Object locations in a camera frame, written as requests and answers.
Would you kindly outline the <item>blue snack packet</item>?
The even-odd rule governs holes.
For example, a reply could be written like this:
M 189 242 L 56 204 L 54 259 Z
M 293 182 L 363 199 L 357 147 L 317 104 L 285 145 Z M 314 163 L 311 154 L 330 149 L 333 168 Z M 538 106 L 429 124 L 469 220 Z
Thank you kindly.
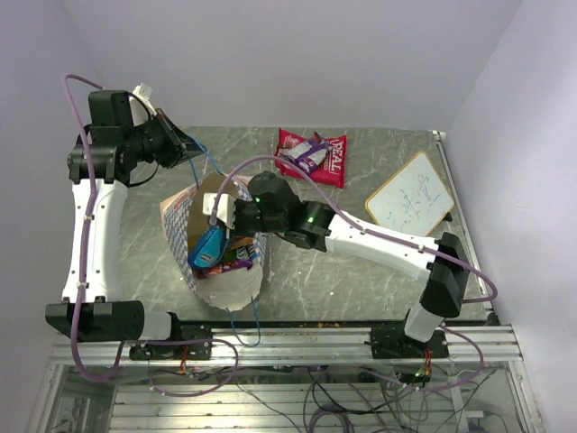
M 210 268 L 222 259 L 229 243 L 229 231 L 224 226 L 210 226 L 188 254 L 193 269 Z

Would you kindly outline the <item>checkered paper bag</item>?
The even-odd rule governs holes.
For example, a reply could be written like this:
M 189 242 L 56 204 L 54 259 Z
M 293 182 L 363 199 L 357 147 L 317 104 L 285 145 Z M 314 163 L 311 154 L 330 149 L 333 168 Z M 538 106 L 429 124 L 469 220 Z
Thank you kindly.
M 214 171 L 201 178 L 195 163 L 189 164 L 193 184 L 160 203 L 163 232 L 188 288 L 208 306 L 224 311 L 231 327 L 236 311 L 252 308 L 256 340 L 237 340 L 255 347 L 261 343 L 256 298 L 264 277 L 266 239 L 240 234 L 234 218 L 242 204 L 252 203 L 248 180 L 228 180 L 207 148 L 198 147 Z

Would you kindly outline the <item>purple snack pack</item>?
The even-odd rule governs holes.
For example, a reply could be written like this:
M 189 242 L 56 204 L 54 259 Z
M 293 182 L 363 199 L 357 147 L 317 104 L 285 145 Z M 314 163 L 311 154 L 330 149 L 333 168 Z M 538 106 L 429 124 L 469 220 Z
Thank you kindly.
M 330 143 L 318 133 L 304 141 L 292 139 L 282 144 L 279 156 L 299 167 L 307 175 L 316 171 L 330 152 Z

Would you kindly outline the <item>pink crisps bag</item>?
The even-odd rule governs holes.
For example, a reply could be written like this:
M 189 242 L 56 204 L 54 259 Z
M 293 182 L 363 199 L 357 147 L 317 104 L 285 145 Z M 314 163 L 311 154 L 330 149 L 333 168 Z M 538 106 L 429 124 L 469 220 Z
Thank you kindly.
M 294 166 L 299 167 L 314 182 L 337 187 L 344 187 L 347 136 L 324 138 L 317 132 L 307 139 L 279 129 L 279 142 L 275 155 L 287 166 L 276 161 L 275 165 L 283 175 L 301 178 Z

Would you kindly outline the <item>orange snack packet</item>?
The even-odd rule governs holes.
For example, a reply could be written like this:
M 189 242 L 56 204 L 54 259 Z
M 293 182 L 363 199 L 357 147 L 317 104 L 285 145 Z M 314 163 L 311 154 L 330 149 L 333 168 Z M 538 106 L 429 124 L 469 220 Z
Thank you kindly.
M 236 250 L 238 248 L 248 246 L 252 243 L 253 243 L 252 237 L 248 237 L 248 236 L 237 237 L 227 245 L 225 251 L 228 253 L 228 252 L 231 252 L 231 251 Z

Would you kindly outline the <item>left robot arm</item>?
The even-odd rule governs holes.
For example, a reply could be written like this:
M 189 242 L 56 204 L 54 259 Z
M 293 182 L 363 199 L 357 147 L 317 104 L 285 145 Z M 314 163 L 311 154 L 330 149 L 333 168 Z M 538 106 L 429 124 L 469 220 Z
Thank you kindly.
M 69 275 L 46 322 L 79 343 L 151 340 L 164 358 L 183 349 L 177 317 L 151 312 L 120 295 L 118 245 L 131 173 L 141 162 L 171 169 L 201 153 L 199 146 L 150 101 L 145 84 L 133 91 L 89 94 L 91 121 L 68 156 L 75 205 Z

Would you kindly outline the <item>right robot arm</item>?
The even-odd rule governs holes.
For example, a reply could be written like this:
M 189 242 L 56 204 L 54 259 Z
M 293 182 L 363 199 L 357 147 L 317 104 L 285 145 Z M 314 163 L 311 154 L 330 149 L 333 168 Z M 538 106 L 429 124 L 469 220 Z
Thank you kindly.
M 247 199 L 222 198 L 218 205 L 221 220 L 235 234 L 279 235 L 301 249 L 359 257 L 423 282 L 397 336 L 404 355 L 420 355 L 442 322 L 459 317 L 470 272 L 458 236 L 413 236 L 370 224 L 326 203 L 300 199 L 270 171 L 253 177 L 247 189 Z

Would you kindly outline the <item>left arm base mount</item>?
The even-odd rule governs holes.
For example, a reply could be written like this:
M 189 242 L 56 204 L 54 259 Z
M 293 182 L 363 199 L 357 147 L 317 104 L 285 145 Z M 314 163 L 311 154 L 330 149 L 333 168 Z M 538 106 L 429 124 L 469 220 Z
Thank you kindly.
M 205 361 L 211 355 L 212 337 L 212 330 L 204 325 L 183 325 L 175 335 L 175 339 L 167 339 L 162 343 L 149 340 L 133 345 L 129 351 L 129 358 L 132 361 Z

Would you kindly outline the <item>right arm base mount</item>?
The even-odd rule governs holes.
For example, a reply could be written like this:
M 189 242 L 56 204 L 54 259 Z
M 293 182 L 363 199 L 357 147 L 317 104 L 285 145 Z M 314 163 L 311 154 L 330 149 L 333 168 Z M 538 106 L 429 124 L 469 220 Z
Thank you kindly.
M 398 323 L 386 323 L 373 327 L 369 337 L 364 341 L 371 350 L 373 359 L 424 359 L 431 355 L 434 359 L 449 356 L 445 333 L 435 330 L 425 343 L 405 336 L 403 326 Z

